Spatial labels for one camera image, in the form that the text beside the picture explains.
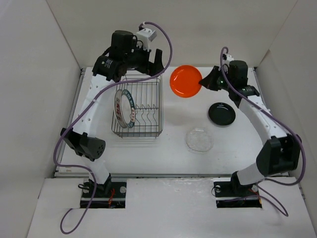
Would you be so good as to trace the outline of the orange plastic plate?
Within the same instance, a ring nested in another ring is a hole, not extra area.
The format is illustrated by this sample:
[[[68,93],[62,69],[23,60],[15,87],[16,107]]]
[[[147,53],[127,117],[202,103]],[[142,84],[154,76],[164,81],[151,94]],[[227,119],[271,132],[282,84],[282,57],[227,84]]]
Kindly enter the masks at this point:
[[[190,98],[199,93],[202,75],[192,65],[181,65],[171,74],[169,84],[173,93],[181,98]]]

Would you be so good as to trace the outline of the white plate with dark rim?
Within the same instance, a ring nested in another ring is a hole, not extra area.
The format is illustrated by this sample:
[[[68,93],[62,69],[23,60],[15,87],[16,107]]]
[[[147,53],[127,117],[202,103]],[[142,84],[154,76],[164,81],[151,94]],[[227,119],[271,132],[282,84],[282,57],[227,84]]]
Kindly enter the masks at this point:
[[[121,115],[127,128],[133,128],[136,119],[136,109],[134,99],[127,89],[122,90],[121,96]]]

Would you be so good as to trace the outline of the white plate with red characters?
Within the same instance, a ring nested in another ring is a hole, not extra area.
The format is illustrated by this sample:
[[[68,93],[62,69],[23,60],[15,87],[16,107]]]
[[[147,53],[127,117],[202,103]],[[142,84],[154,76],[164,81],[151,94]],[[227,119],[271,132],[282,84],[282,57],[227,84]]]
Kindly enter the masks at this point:
[[[116,117],[118,124],[122,128],[127,128],[127,125],[125,123],[125,120],[124,120],[123,114],[122,114],[121,96],[122,96],[122,90],[118,89],[115,93],[115,96],[114,96],[114,114],[115,114],[115,117]]]

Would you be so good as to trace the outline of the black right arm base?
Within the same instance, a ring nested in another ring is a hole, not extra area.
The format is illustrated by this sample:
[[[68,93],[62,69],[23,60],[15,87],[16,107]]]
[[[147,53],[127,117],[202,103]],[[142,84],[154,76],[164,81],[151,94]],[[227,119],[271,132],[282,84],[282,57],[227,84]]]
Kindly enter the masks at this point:
[[[262,208],[259,188],[252,185],[233,188],[230,181],[215,180],[211,190],[217,208]]]

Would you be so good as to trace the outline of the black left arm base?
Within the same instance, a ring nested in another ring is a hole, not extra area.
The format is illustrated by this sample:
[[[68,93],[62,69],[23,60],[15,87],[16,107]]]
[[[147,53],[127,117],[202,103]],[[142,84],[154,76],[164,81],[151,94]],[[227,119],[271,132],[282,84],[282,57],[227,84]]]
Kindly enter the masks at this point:
[[[78,184],[82,190],[80,208],[87,208],[93,194],[93,182],[91,180]],[[127,182],[110,181],[105,190],[98,188],[89,208],[123,209],[126,205]]]

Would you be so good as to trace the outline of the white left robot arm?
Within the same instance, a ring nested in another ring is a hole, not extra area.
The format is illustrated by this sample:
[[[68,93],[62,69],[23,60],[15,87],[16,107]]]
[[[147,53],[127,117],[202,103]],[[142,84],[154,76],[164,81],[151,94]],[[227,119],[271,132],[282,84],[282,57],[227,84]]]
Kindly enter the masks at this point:
[[[79,115],[70,128],[61,130],[63,141],[75,154],[84,160],[83,169],[90,174],[90,182],[98,196],[110,193],[110,172],[101,156],[106,142],[97,138],[97,127],[101,118],[118,109],[121,96],[117,86],[129,70],[143,75],[135,82],[153,79],[164,72],[162,50],[156,49],[155,60],[150,61],[150,44],[157,36],[155,30],[140,28],[132,33],[116,30],[111,36],[111,45],[96,60],[92,79]]]

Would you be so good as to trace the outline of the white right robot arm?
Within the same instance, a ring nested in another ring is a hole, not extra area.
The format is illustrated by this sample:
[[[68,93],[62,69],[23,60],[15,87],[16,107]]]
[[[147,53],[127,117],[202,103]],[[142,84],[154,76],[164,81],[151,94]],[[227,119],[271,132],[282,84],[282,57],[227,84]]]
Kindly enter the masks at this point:
[[[225,69],[214,66],[199,84],[209,90],[227,91],[230,100],[249,119],[263,143],[253,164],[234,172],[230,181],[214,183],[220,189],[217,197],[249,196],[257,182],[297,169],[300,139],[273,119],[258,90],[248,84],[248,66],[244,61],[233,60]]]

